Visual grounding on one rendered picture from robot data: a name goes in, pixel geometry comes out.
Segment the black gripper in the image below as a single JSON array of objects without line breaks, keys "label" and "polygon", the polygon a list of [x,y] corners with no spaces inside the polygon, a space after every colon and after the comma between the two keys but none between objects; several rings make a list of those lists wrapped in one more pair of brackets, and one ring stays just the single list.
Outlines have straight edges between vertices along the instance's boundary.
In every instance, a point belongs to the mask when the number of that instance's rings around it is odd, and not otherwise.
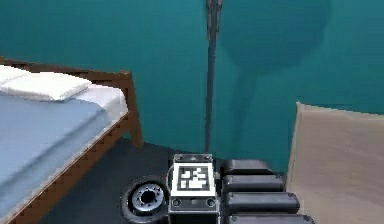
[{"label": "black gripper", "polygon": [[169,193],[161,176],[144,176],[131,182],[120,197],[125,224],[168,224]]}]

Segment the brown wooden bed blue blanket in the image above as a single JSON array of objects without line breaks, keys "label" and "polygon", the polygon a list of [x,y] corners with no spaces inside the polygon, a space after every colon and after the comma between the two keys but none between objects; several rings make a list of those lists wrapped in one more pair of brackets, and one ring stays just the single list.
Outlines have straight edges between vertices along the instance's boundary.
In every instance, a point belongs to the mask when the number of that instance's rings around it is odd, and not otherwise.
[{"label": "brown wooden bed blue blanket", "polygon": [[0,224],[37,224],[119,140],[143,144],[131,72],[101,72],[0,56],[0,65],[65,73],[91,85],[65,101],[0,91]]}]

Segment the dark grey floor lamp pole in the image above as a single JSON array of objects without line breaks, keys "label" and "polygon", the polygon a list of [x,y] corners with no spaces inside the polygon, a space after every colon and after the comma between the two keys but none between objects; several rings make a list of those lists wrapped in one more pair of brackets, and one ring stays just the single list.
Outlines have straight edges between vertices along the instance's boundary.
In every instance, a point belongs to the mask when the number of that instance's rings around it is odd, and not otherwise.
[{"label": "dark grey floor lamp pole", "polygon": [[214,75],[215,75],[215,53],[217,43],[217,33],[219,32],[220,11],[223,0],[206,0],[207,10],[207,39],[208,39],[208,55],[207,55],[207,81],[206,81],[206,105],[205,105],[205,136],[204,136],[204,152],[210,151],[211,140],[211,122],[213,108],[213,91],[214,91]]}]

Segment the white pillow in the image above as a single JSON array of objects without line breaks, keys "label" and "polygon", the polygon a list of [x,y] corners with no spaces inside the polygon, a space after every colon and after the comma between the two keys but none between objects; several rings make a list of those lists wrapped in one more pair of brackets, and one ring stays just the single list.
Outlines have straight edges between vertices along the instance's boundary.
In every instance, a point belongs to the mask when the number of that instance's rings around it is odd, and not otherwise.
[{"label": "white pillow", "polygon": [[91,81],[65,73],[31,73],[0,85],[0,91],[35,101],[65,101],[87,90]]},{"label": "white pillow", "polygon": [[0,65],[0,85],[13,79],[28,75],[29,71],[12,66]]}]

